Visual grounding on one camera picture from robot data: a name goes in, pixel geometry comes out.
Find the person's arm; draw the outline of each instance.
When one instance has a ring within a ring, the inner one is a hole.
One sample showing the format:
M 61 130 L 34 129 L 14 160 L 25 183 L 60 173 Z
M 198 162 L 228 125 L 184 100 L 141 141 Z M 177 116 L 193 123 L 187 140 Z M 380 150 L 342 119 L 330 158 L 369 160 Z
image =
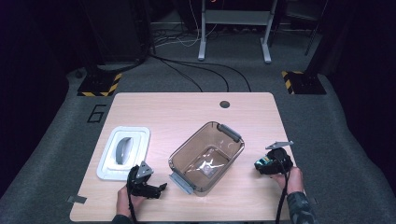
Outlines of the person's arm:
M 281 189 L 285 188 L 285 176 L 270 176 L 279 184 Z M 290 169 L 287 193 L 291 223 L 318 224 L 314 211 L 304 194 L 303 172 L 298 167 Z
M 134 210 L 137 211 L 140 204 L 145 200 L 144 197 L 135 197 L 131 195 L 131 201 L 134 205 Z M 111 221 L 112 224 L 133 224 L 131 220 L 131 211 L 129 210 L 128 191 L 123 187 L 117 194 L 117 214 Z

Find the dark wall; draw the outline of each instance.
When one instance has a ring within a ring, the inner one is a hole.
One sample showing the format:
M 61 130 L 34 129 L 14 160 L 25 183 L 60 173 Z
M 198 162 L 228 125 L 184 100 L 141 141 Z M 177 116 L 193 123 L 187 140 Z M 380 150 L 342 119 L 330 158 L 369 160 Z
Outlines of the dark wall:
M 95 63 L 103 63 L 80 0 L 22 0 L 43 39 L 60 66 L 70 72 L 82 67 L 77 50 L 84 50 Z
M 395 8 L 394 1 L 359 1 L 329 79 L 350 131 L 396 194 Z
M 1 1 L 0 64 L 2 196 L 52 122 L 68 83 L 64 68 L 22 0 Z

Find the wire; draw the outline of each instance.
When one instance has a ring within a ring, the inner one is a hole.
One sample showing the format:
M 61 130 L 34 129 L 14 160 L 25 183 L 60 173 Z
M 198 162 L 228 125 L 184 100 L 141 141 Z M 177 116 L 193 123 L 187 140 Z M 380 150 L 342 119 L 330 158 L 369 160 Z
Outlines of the wire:
M 224 9 L 224 2 L 225 2 L 225 0 L 223 0 L 223 2 L 222 2 L 221 9 Z M 193 46 L 196 42 L 198 42 L 199 40 L 201 40 L 201 38 L 199 37 L 200 29 L 199 29 L 199 26 L 198 26 L 198 21 L 196 20 L 195 15 L 194 15 L 194 11 L 193 11 L 193 9 L 192 9 L 191 0 L 189 0 L 189 3 L 190 3 L 191 15 L 192 15 L 192 17 L 193 17 L 193 19 L 194 19 L 195 27 L 196 27 L 196 31 L 197 31 L 197 36 L 196 36 L 196 38 L 193 39 L 193 40 L 181 40 L 179 37 L 176 36 L 175 39 L 178 40 L 178 41 L 168 42 L 168 43 L 162 43 L 162 44 L 160 44 L 160 45 L 156 45 L 155 48 L 158 48 L 158 47 L 161 47 L 161 46 L 164 46 L 164 45 L 168 45 L 168 44 L 178 44 L 178 43 L 180 43 L 180 44 L 182 44 L 183 46 L 189 48 L 189 47 Z M 218 26 L 218 25 L 215 24 L 215 26 L 212 28 L 212 30 L 211 30 L 207 35 L 205 35 L 205 37 L 208 37 L 208 36 L 216 29 L 217 26 Z M 189 44 L 189 45 L 185 45 L 184 43 L 187 43 L 187 42 L 193 42 L 193 43 L 192 43 L 192 44 Z
M 161 46 L 164 46 L 164 45 L 168 45 L 168 44 L 179 44 L 179 43 L 183 44 L 183 43 L 187 43 L 187 42 L 194 42 L 195 43 L 195 42 L 197 42 L 197 40 L 200 40 L 199 31 L 198 31 L 197 36 L 193 40 L 182 40 L 185 37 L 189 37 L 190 33 L 183 31 L 183 26 L 182 25 L 181 25 L 181 29 L 182 29 L 182 31 L 179 34 L 176 34 L 176 35 L 167 35 L 166 34 L 166 31 L 176 31 L 176 27 L 173 30 L 165 30 L 165 29 L 156 30 L 155 32 L 160 31 L 162 33 L 159 33 L 156 36 L 157 38 L 155 39 L 155 44 L 156 44 L 155 48 L 158 48 L 158 47 L 161 47 Z M 166 42 L 166 41 L 168 41 L 170 39 L 176 39 L 178 41 Z
M 118 68 L 118 69 L 111 69 L 111 70 L 100 69 L 100 68 L 98 68 L 98 69 L 100 69 L 104 73 L 117 73 L 117 74 L 119 74 L 119 73 L 122 73 L 122 72 L 125 72 L 125 71 L 128 71 L 128 70 L 131 70 L 133 68 L 136 68 L 137 66 L 142 64 L 143 61 L 144 60 L 138 60 L 135 64 L 131 64 L 131 65 L 128 65 L 128 66 L 125 66 L 125 67 L 122 67 L 122 68 Z
M 127 190 L 127 193 L 128 193 L 129 210 L 131 211 L 132 221 L 134 222 L 134 224 L 138 224 L 139 222 L 137 221 L 136 213 L 134 211 L 134 205 L 132 204 L 132 200 L 131 200 L 131 194 L 132 194 L 132 188 L 133 188 L 133 186 L 132 186 L 132 181 L 133 181 L 132 173 L 134 173 L 134 172 L 129 172 L 129 174 L 128 174 L 127 183 L 126 183 L 126 190 Z
M 181 32 L 179 30 L 177 30 L 177 27 L 180 25 L 181 27 Z M 178 34 L 174 34 L 174 35 L 167 35 L 167 32 L 179 32 Z M 173 29 L 156 29 L 153 30 L 153 35 L 156 38 L 155 39 L 155 44 L 161 43 L 161 42 L 166 42 L 169 39 L 176 39 L 176 38 L 184 38 L 186 36 L 189 36 L 188 33 L 186 33 L 185 31 L 183 31 L 183 26 L 181 25 L 181 23 L 177 24 Z
M 225 67 L 225 68 L 231 69 L 231 70 L 235 71 L 237 74 L 239 74 L 245 80 L 245 82 L 247 83 L 247 88 L 251 92 L 250 84 L 248 83 L 247 78 L 241 72 L 239 72 L 238 70 L 236 70 L 236 69 L 234 69 L 234 68 L 232 68 L 232 67 L 230 67 L 228 65 L 224 65 L 224 64 L 220 64 L 220 63 L 193 63 L 193 62 L 176 61 L 176 60 L 161 58 L 161 57 L 158 57 L 158 56 L 152 55 L 152 54 L 149 54 L 148 56 L 151 56 L 152 58 L 155 58 L 155 59 L 158 59 L 158 60 L 164 60 L 164 61 L 167 61 L 167 62 L 170 62 L 170 63 L 181 63 L 181 64 L 184 64 L 186 66 L 188 66 L 189 63 L 191 63 L 191 64 L 215 65 L 215 66 L 221 66 L 221 67 Z
M 175 60 L 170 60 L 170 59 L 161 58 L 161 57 L 158 57 L 158 56 L 152 55 L 152 54 L 149 54 L 149 56 L 151 56 L 151 57 L 154 58 L 154 59 L 160 60 L 160 61 L 166 61 L 166 62 L 169 62 L 169 63 L 177 63 L 177 64 L 180 64 L 180 65 L 184 65 L 184 66 L 188 66 L 188 67 L 194 67 L 194 68 L 206 70 L 206 71 L 208 71 L 208 72 L 212 72 L 212 73 L 216 74 L 217 76 L 221 77 L 221 78 L 224 80 L 224 83 L 225 83 L 226 88 L 227 88 L 227 92 L 230 91 L 230 86 L 229 86 L 229 84 L 228 84 L 227 79 L 225 79 L 224 76 L 222 76 L 220 73 L 218 73 L 218 72 L 216 72 L 216 71 L 214 71 L 214 70 L 207 69 L 207 68 L 203 68 L 203 67 L 199 67 L 199 66 L 190 65 L 190 64 L 188 64 L 188 62 L 175 61 Z
M 164 64 L 168 65 L 169 67 L 171 67 L 172 69 L 174 69 L 175 71 L 177 71 L 181 76 L 183 76 L 184 78 L 186 78 L 188 81 L 192 82 L 196 87 L 198 87 L 198 89 L 202 91 L 201 87 L 198 85 L 198 83 L 196 83 L 191 77 L 187 76 L 186 74 L 182 73 L 181 71 L 177 70 L 175 67 L 173 67 L 172 65 L 170 65 L 169 63 L 166 63 L 164 60 L 161 60 L 161 62 L 163 62 Z
M 285 155 L 285 151 L 282 150 L 283 153 L 283 157 L 286 158 L 287 155 Z M 285 201 L 285 197 L 288 194 L 288 183 L 289 183 L 289 177 L 290 177 L 290 173 L 289 176 L 286 174 L 286 170 L 285 167 L 283 166 L 283 163 L 280 159 L 278 159 L 275 155 L 274 155 L 275 159 L 277 161 L 279 161 L 280 166 L 282 167 L 282 174 L 285 176 L 285 188 L 282 189 L 282 195 L 280 196 L 279 199 L 279 204 L 277 205 L 277 211 L 276 211 L 276 221 L 275 224 L 279 223 L 280 220 L 280 213 L 282 211 L 282 206 L 283 206 L 283 202 Z

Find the box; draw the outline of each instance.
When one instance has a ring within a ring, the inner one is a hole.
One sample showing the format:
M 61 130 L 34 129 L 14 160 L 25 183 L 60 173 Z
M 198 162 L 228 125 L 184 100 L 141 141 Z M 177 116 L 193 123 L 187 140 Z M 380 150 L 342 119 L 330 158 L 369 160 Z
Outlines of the box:
M 185 192 L 206 196 L 244 147 L 239 133 L 210 121 L 171 155 L 170 177 Z

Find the table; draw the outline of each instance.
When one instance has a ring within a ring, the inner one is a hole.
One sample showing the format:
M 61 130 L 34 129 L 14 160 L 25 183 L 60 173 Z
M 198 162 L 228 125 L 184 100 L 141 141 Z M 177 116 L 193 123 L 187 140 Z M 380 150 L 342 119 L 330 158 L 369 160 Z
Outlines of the table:
M 265 63 L 271 63 L 271 55 L 268 49 L 268 36 L 276 11 L 277 0 L 273 0 L 270 11 L 239 11 L 239 10 L 206 10 L 205 0 L 202 0 L 202 33 L 198 60 L 205 59 L 206 50 L 206 24 L 242 24 L 242 25 L 265 25 L 264 37 L 260 38 L 262 55 Z
M 230 103 L 228 108 L 220 102 Z M 170 155 L 209 121 L 226 124 L 242 135 L 245 149 L 220 182 L 205 196 L 188 195 L 171 181 Z M 154 170 L 152 186 L 168 183 L 160 199 L 143 203 L 139 221 L 259 221 L 275 220 L 281 195 L 277 183 L 260 175 L 253 163 L 275 141 L 288 141 L 274 96 L 266 92 L 157 92 L 119 93 L 108 112 L 103 130 L 74 203 L 73 221 L 109 221 L 115 213 L 117 191 L 123 181 L 105 181 L 96 175 L 108 137 L 118 126 L 150 129 L 146 163 Z M 294 162 L 290 147 L 285 147 Z M 281 219 L 289 219 L 284 203 Z

